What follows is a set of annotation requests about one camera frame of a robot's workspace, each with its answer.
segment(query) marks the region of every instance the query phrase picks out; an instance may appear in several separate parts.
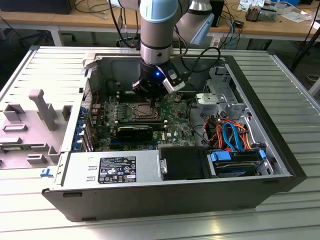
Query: desk clutter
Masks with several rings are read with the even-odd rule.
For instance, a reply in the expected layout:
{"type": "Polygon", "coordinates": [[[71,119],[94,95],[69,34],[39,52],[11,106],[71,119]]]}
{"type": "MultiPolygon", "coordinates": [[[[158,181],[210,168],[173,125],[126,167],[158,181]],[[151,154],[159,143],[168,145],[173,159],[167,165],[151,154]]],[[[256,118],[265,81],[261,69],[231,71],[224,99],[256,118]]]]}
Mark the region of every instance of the desk clutter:
{"type": "MultiPolygon", "coordinates": [[[[313,0],[302,0],[311,4],[313,0]]],[[[275,22],[278,15],[296,23],[313,20],[316,12],[297,8],[299,0],[241,0],[238,10],[245,11],[245,19],[249,22],[275,22]]]]}

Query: power supply label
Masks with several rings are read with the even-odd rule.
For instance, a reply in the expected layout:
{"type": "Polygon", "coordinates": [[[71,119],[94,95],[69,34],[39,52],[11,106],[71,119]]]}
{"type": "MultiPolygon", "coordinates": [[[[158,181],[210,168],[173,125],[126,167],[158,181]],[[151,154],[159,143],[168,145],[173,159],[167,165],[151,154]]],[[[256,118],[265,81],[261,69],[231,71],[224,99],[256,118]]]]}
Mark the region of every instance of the power supply label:
{"type": "Polygon", "coordinates": [[[135,156],[102,157],[99,167],[99,184],[133,183],[137,181],[135,156]]]}

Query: motherboard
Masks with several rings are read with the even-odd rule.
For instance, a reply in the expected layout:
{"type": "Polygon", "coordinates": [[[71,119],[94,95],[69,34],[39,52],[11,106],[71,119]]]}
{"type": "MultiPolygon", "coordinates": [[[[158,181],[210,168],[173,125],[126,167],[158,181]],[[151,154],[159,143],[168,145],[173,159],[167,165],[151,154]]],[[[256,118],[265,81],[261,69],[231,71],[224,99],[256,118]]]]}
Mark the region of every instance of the motherboard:
{"type": "Polygon", "coordinates": [[[91,109],[96,134],[94,151],[195,146],[187,103],[182,93],[168,94],[154,106],[132,95],[107,96],[91,109]]]}

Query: aluminum extrusion table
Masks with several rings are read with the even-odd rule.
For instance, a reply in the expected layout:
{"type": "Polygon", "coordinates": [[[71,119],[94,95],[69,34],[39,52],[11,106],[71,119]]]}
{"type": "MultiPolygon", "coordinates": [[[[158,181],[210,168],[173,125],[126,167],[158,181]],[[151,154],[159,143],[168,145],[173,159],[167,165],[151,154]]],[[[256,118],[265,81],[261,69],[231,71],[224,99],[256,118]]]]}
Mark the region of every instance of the aluminum extrusion table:
{"type": "MultiPolygon", "coordinates": [[[[28,89],[33,86],[54,88],[59,95],[45,96],[52,104],[72,104],[79,95],[75,89],[86,83],[82,64],[86,54],[115,51],[106,47],[30,50],[2,89],[0,110],[3,111],[7,103],[27,98],[28,89]]],[[[192,55],[199,53],[199,50],[189,51],[192,55]]],[[[315,239],[320,234],[318,102],[275,55],[246,50],[226,50],[222,54],[235,58],[307,174],[307,180],[290,192],[270,197],[255,209],[70,222],[41,195],[46,181],[53,180],[42,179],[41,168],[0,170],[0,238],[315,239]]]]}

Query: circuit board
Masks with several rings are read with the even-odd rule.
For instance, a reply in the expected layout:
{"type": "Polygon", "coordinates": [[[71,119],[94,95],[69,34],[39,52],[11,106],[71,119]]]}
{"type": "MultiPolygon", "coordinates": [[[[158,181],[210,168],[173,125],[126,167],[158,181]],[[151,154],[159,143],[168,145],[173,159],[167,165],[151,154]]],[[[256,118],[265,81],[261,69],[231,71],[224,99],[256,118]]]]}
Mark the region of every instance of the circuit board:
{"type": "Polygon", "coordinates": [[[123,102],[116,96],[93,109],[96,129],[95,152],[155,150],[161,146],[195,146],[194,132],[188,123],[187,100],[178,95],[167,95],[154,108],[148,102],[123,102]],[[120,142],[119,127],[148,126],[153,129],[151,141],[120,142]]]}

